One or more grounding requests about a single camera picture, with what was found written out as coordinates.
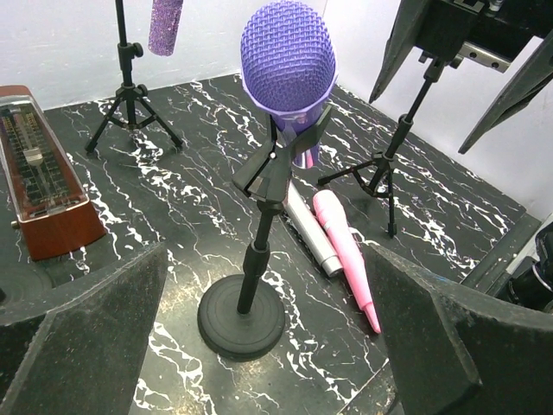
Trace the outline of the purple plastic microphone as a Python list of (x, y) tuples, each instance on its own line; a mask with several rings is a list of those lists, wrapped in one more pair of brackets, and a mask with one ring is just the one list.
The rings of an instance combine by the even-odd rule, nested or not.
[(240, 53), (245, 91), (270, 114), (284, 142), (295, 147), (294, 165), (314, 167), (337, 79), (334, 46), (322, 17), (299, 1), (267, 3), (245, 25)]

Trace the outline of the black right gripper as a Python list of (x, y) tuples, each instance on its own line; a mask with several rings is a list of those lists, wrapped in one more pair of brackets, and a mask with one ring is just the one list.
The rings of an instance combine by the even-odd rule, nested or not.
[(415, 46), (454, 67), (466, 58), (504, 73), (532, 38), (543, 39), (458, 149), (464, 155), (552, 81), (551, 30), (551, 1), (401, 0), (369, 103), (384, 93)]

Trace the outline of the black round-base stand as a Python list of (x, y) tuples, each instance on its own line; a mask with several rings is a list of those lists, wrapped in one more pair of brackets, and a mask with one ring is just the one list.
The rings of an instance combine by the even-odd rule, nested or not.
[(17, 262), (1, 259), (1, 306), (40, 296), (54, 288), (50, 260)]
[(203, 294), (197, 324), (203, 342), (231, 361), (253, 361), (279, 342), (286, 312), (278, 293), (262, 280), (270, 259), (273, 220), (284, 210), (292, 162), (321, 141), (331, 119), (327, 105), (307, 130), (290, 144), (277, 145), (277, 123), (269, 115), (267, 140), (233, 174), (232, 182), (260, 213), (257, 231), (245, 249), (242, 272), (220, 278)]

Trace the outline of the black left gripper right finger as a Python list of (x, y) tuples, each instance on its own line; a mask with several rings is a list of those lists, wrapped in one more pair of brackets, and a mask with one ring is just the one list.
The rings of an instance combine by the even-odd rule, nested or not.
[(406, 414), (550, 414), (552, 317), (436, 275), (383, 246), (367, 276)]

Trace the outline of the silver microphone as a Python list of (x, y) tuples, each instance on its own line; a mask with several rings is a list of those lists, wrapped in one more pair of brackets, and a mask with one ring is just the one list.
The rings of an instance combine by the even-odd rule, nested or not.
[(338, 254), (293, 182), (289, 183), (285, 212), (327, 276), (333, 278), (341, 274), (343, 266)]

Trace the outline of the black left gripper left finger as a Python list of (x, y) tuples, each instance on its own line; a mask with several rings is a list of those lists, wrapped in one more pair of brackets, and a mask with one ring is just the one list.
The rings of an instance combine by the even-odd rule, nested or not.
[(126, 414), (168, 271), (146, 246), (1, 310), (3, 414)]

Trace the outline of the purple glitter microphone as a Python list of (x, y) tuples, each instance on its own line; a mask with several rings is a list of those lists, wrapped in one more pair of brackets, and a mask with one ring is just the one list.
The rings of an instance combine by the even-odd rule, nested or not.
[(183, 0), (154, 0), (150, 15), (148, 48), (152, 54), (174, 53)]

